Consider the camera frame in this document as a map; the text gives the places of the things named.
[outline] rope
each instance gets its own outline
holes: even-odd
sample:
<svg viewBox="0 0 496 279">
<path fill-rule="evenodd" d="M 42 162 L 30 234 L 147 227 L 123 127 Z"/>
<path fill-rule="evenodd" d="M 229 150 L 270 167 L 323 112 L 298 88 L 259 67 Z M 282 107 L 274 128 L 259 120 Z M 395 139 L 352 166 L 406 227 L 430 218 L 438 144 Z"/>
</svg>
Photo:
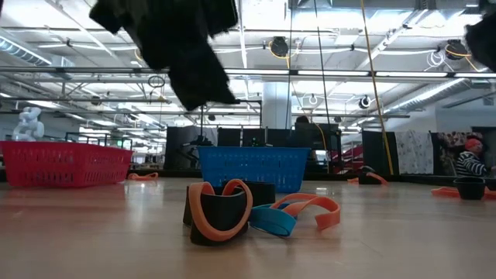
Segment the rope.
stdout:
<svg viewBox="0 0 496 279">
<path fill-rule="evenodd" d="M 369 61 L 370 61 L 370 72 L 372 74 L 372 83 L 374 84 L 375 102 L 377 105 L 377 112 L 379 114 L 379 121 L 381 122 L 382 136 L 384 138 L 384 143 L 386 144 L 386 154 L 387 154 L 387 161 L 389 164 L 389 172 L 391 173 L 391 175 L 393 175 L 394 174 L 393 162 L 391 160 L 391 152 L 389 150 L 388 135 L 386 134 L 386 129 L 384 128 L 384 120 L 382 118 L 381 104 L 379 103 L 379 94 L 377 93 L 377 84 L 375 81 L 374 63 L 372 61 L 372 54 L 370 53 L 370 40 L 369 40 L 369 32 L 367 30 L 367 17 L 365 16 L 365 4 L 363 3 L 363 0 L 360 0 L 360 2 L 362 5 L 362 16 L 363 16 L 363 27 L 365 29 L 365 38 L 367 39 L 367 53 L 369 55 Z"/>
</svg>

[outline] blue basket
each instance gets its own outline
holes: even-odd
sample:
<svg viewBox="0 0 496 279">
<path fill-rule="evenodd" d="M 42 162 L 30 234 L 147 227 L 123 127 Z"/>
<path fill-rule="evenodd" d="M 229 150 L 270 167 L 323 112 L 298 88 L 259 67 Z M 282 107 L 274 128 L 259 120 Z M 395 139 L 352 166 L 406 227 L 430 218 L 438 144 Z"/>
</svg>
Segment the blue basket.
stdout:
<svg viewBox="0 0 496 279">
<path fill-rule="evenodd" d="M 213 187 L 234 178 L 274 183 L 276 191 L 300 191 L 309 148 L 199 146 L 203 180 Z"/>
</svg>

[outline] wooden floor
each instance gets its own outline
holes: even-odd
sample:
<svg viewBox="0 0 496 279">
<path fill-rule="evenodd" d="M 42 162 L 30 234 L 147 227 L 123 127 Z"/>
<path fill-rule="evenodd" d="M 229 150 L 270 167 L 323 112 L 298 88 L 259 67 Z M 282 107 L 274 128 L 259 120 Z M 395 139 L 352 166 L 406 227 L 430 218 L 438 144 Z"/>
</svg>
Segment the wooden floor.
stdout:
<svg viewBox="0 0 496 279">
<path fill-rule="evenodd" d="M 185 187 L 164 179 L 81 190 L 0 191 L 0 278 L 494 278 L 496 202 L 306 182 L 342 223 L 315 230 L 310 208 L 290 239 L 250 229 L 228 246 L 189 242 Z"/>
</svg>

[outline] blue strap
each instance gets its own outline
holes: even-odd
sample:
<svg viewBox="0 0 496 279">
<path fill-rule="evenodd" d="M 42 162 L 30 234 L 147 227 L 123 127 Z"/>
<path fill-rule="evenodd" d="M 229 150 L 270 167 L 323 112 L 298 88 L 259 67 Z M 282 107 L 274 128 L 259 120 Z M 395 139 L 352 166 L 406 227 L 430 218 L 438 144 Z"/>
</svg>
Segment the blue strap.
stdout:
<svg viewBox="0 0 496 279">
<path fill-rule="evenodd" d="M 275 236 L 290 236 L 296 225 L 296 219 L 281 209 L 288 206 L 283 204 L 279 209 L 270 208 L 271 205 L 259 205 L 251 210 L 250 226 L 261 229 Z"/>
</svg>

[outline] ceiling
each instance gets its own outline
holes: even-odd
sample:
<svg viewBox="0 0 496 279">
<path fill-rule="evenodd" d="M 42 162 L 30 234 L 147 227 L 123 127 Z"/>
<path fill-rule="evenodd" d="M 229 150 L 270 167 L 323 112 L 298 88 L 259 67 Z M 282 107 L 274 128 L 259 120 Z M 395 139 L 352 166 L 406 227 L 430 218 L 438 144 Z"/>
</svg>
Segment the ceiling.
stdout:
<svg viewBox="0 0 496 279">
<path fill-rule="evenodd" d="M 14 36 L 19 42 L 32 47 L 43 56 L 57 55 L 67 58 L 75 67 L 146 67 L 135 54 L 135 45 L 126 32 L 119 32 L 117 36 L 105 31 L 97 23 L 88 18 L 90 8 L 96 0 L 60 0 L 58 1 L 67 15 L 57 11 L 47 2 L 55 0 L 5 0 L 0 26 Z M 243 21 L 244 34 L 239 26 L 234 26 L 229 33 L 212 39 L 212 48 L 217 53 L 226 68 L 248 69 L 291 69 L 299 70 L 370 70 L 368 64 L 367 41 L 363 32 L 363 20 L 359 9 L 329 9 L 319 8 L 318 18 L 315 20 L 314 9 L 289 11 L 293 16 L 284 17 L 285 0 L 242 0 L 240 18 Z M 414 14 L 413 8 L 397 9 L 370 9 L 367 10 L 367 27 L 370 33 L 370 45 L 374 48 L 379 43 L 387 41 L 385 47 L 374 58 L 376 71 L 468 71 L 469 64 L 465 61 L 442 62 L 432 57 L 432 52 L 438 47 L 444 47 L 450 39 L 463 39 L 464 26 L 481 20 L 480 15 L 463 14 L 463 9 L 444 9 L 420 13 L 416 24 L 408 29 L 401 29 L 405 20 Z M 80 26 L 88 33 L 82 32 Z M 285 36 L 291 47 L 291 59 L 278 59 L 266 47 L 274 36 Z M 115 57 L 109 55 L 95 40 L 101 42 L 111 50 Z M 243 62 L 242 48 L 246 48 L 246 62 Z M 2 66 L 32 66 L 7 53 L 0 52 Z M 61 94 L 60 82 L 49 82 L 51 76 L 39 74 L 15 74 L 17 77 L 34 82 L 46 88 L 51 94 Z M 181 104 L 175 97 L 168 84 L 161 89 L 153 89 L 147 84 L 132 83 L 101 83 L 97 82 L 98 73 L 76 74 L 78 78 L 94 78 L 95 82 L 84 84 L 76 88 L 77 83 L 67 82 L 66 90 L 74 90 L 72 98 L 87 98 L 100 95 L 102 98 L 129 98 L 140 99 L 152 93 L 152 98 L 163 95 L 172 101 L 164 103 L 116 103 L 103 102 L 94 106 L 88 103 L 78 104 L 78 109 L 92 111 L 112 110 L 115 115 L 107 119 L 114 119 L 119 125 L 126 125 L 125 119 L 117 113 L 122 108 L 132 108 L 136 113 L 141 112 L 182 112 Z M 101 74 L 100 77 L 110 78 L 111 75 Z M 230 87 L 237 98 L 260 100 L 263 94 L 264 79 L 250 78 L 232 79 Z M 374 87 L 369 81 L 327 81 L 322 79 L 298 80 L 291 78 L 291 95 L 293 112 L 302 112 L 302 108 L 310 110 L 325 109 L 324 88 L 329 101 L 330 113 L 369 113 L 358 107 L 358 100 L 364 95 L 374 99 Z M 422 82 L 394 82 L 384 81 L 377 84 L 377 93 L 381 104 L 386 106 L 415 91 L 422 86 Z M 67 108 L 74 108 L 74 103 L 61 104 Z M 260 111 L 258 104 L 237 105 L 226 107 L 220 105 L 212 112 L 253 112 Z M 81 115 L 87 120 L 94 117 Z M 164 125 L 187 125 L 198 117 L 173 115 L 159 117 Z M 218 117 L 211 124 L 225 125 L 256 125 L 258 116 Z M 326 121 L 323 117 L 314 119 L 317 122 Z"/>
</svg>

